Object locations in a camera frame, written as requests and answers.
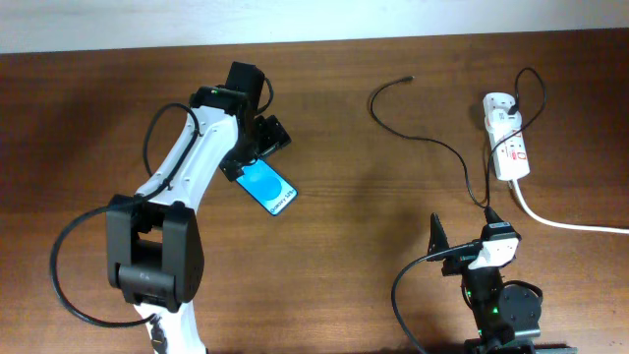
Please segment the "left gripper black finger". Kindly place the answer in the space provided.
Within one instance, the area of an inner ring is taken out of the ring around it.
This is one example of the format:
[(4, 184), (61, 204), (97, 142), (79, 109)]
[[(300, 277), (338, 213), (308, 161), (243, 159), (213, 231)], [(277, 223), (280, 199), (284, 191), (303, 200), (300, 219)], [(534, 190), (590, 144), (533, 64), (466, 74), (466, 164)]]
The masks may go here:
[(257, 157), (267, 158), (288, 146), (292, 140), (275, 115), (257, 118)]
[(244, 172), (245, 167), (254, 165), (255, 163), (257, 163), (256, 158), (248, 162), (223, 159), (219, 163), (219, 169), (225, 175), (225, 177), (227, 178), (229, 182), (234, 182), (239, 177), (245, 174)]

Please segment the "blue screen smartphone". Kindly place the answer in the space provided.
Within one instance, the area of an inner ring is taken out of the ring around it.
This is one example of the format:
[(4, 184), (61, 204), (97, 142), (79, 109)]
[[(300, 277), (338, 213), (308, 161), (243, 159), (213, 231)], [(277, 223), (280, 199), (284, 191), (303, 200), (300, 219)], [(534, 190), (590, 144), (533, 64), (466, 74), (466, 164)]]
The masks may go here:
[(270, 215), (277, 216), (298, 197), (298, 191), (264, 160), (242, 168), (236, 182)]

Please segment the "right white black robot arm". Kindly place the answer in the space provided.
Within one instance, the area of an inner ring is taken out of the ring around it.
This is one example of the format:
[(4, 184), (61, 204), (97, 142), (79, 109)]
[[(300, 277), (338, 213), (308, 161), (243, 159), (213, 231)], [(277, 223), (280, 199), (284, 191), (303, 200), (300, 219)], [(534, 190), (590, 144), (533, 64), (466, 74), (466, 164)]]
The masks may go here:
[(437, 214), (430, 216), (428, 255), (441, 262), (444, 276), (461, 277), (464, 301), (473, 312), (477, 339), (464, 342), (466, 353), (533, 353), (541, 335), (543, 292), (521, 280), (504, 281), (500, 270), (514, 259), (522, 240), (511, 223), (485, 210), (481, 236), (453, 246)]

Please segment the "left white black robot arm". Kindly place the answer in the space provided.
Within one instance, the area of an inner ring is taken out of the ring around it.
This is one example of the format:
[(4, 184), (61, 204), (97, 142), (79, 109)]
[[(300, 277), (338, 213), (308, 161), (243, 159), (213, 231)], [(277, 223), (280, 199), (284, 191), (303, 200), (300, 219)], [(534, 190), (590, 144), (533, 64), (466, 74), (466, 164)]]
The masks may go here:
[(216, 172), (277, 216), (298, 191), (266, 159), (291, 138), (259, 100), (270, 86), (253, 64), (232, 64), (224, 84), (201, 87), (183, 108), (186, 126), (161, 165), (106, 213), (107, 273), (112, 287), (145, 318), (155, 353), (204, 353), (193, 299), (204, 254), (197, 214)]

